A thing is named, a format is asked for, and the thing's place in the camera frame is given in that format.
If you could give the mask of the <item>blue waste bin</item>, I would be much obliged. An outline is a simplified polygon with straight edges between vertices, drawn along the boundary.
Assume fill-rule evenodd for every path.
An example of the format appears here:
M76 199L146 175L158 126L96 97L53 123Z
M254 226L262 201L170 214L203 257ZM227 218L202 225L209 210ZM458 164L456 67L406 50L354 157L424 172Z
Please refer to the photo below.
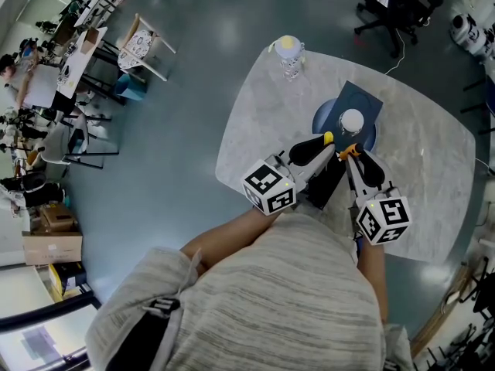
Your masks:
M129 74L124 73L117 79L114 86L114 92L119 97L139 101L147 94L147 85Z

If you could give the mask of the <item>person's left forearm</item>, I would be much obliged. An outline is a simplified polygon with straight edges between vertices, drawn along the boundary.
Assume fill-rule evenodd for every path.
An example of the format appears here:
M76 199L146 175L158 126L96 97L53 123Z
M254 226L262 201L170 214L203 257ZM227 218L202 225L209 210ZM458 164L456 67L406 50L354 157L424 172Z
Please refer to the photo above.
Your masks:
M214 227L192 239L180 251L190 260L197 253L201 261L198 274L204 274L223 259L252 245L280 216L276 212L266 216L258 209L250 209L233 220Z

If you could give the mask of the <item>black office chair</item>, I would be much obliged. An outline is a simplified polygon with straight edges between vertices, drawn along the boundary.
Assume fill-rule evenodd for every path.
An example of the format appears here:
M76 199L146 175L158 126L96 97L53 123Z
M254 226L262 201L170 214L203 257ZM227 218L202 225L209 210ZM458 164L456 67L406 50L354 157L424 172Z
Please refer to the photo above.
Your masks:
M411 42L418 43L415 30L426 24L432 13L443 4L443 0L364 0L357 5L358 12L369 12L376 20L357 27L354 33L359 35L368 29L384 27L393 43L391 57L397 59L403 47L399 43L400 33L410 36Z

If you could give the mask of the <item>white work desk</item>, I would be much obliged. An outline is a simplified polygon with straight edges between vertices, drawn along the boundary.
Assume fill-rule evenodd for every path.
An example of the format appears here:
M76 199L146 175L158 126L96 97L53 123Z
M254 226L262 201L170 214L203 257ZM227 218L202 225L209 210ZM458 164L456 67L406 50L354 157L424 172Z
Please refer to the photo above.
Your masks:
M81 33L75 42L75 51L66 59L62 73L68 69L68 77L64 83L57 86L57 91L67 98L72 98L77 85L94 55L96 48L100 45L108 27L89 28Z

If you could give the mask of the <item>patterned water bottle yellow cap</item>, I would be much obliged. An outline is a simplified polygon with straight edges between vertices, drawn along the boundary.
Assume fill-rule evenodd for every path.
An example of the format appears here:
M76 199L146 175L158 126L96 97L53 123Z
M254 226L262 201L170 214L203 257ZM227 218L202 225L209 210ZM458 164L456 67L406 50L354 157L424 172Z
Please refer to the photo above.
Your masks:
M281 36L268 46L268 51L275 51L280 59L284 77L292 81L304 67L305 43L290 35Z

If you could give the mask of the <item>person's grey striped shirt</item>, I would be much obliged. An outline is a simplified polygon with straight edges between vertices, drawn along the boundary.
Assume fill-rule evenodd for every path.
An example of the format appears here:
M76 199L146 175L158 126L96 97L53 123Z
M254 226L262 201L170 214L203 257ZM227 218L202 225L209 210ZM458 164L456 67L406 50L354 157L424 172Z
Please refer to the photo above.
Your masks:
M94 371L158 298L183 308L163 371L414 371L405 328L382 323L357 268L360 250L313 218L280 214L201 275L200 253L181 249L149 250L100 307L85 338Z

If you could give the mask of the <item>pale cardboard box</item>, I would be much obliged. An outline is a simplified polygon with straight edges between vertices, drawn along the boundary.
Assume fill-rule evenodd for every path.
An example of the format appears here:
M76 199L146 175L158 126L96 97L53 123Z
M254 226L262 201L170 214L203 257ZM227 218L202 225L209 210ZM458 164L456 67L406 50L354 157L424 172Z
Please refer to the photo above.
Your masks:
M78 232L23 232L26 265L47 265L82 260L83 236Z

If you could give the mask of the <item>dark blue square box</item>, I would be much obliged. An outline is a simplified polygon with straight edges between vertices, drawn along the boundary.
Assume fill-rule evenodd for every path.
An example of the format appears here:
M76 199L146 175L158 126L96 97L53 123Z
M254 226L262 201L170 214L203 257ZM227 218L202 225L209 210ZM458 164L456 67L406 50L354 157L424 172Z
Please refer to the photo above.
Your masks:
M370 135L373 126L376 125L375 122L382 107L382 101L378 100L375 96L369 94L354 83L347 81L336 98L333 109L323 125L323 133L326 131L331 131L333 133L337 151L342 151L354 143L361 143L364 145L364 142ZM364 116L363 129L359 134L353 137L343 135L338 124L340 115L348 109L357 109Z

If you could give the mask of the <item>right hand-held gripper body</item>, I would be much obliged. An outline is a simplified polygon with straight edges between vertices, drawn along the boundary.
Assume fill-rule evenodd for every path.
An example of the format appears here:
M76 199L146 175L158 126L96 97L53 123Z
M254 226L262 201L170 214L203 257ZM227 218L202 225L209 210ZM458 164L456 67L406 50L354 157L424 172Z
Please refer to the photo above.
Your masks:
M356 189L350 207L351 223L356 235L367 239L371 245L383 245L399 240L411 225L408 200L392 182L385 182L384 189Z

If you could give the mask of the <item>wooden chair with patterned cushion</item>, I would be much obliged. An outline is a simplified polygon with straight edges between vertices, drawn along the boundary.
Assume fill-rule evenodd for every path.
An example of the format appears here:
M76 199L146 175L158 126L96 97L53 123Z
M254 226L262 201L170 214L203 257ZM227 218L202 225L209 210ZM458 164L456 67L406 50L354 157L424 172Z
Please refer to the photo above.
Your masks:
M146 83L146 80L137 74L138 69L147 69L163 82L167 82L168 78L165 75L145 61L156 42L164 44L171 53L177 53L176 49L154 26L136 13L127 35L118 43L119 69L141 83Z

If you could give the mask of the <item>wooden board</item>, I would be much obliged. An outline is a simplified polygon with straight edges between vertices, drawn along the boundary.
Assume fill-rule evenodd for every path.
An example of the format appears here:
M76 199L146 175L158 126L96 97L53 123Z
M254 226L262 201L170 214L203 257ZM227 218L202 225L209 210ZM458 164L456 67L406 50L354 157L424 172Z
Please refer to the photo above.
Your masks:
M447 294L443 297L440 305L434 311L432 317L423 325L419 332L410 340L411 357L414 359L435 336L442 327L450 313L459 302L459 299L469 284L472 269L466 262L461 263L461 267L453 279Z

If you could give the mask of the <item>round blue plate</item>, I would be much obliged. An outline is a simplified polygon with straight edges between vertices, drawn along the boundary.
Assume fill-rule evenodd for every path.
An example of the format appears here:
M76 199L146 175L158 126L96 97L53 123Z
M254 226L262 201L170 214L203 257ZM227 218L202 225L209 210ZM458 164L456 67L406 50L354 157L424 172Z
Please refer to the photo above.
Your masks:
M336 98L330 99L318 108L312 119L313 134L323 133L323 125L325 124L329 114L331 113L331 110L333 109L333 105L335 104L335 102L336 102ZM376 140L377 140L377 126L374 125L370 135L368 136L367 140L364 142L364 148L367 151L373 151L376 145Z

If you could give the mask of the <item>orange plastic tool handle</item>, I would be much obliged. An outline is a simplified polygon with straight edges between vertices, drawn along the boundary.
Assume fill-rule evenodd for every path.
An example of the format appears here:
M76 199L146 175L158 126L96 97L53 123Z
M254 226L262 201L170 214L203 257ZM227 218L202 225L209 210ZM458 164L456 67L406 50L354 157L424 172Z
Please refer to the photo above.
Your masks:
M350 156L358 158L364 152L364 146L361 143L355 143L348 146L344 151L337 154L340 161L346 161Z

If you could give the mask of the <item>black framed glass door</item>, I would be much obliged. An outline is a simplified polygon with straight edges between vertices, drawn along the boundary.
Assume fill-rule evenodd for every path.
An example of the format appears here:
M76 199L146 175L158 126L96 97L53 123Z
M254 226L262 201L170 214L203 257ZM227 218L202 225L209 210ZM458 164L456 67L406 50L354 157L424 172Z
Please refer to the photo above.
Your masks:
M0 371L89 369L85 335L100 306L88 287L58 302L0 299Z

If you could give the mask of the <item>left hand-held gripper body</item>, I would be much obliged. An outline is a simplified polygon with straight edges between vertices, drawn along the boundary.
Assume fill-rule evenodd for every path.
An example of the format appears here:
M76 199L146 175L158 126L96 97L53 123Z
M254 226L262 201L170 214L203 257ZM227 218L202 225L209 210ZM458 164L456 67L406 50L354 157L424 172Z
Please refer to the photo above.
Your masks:
M309 176L282 152L259 159L241 178L246 198L264 215L270 216L297 203Z

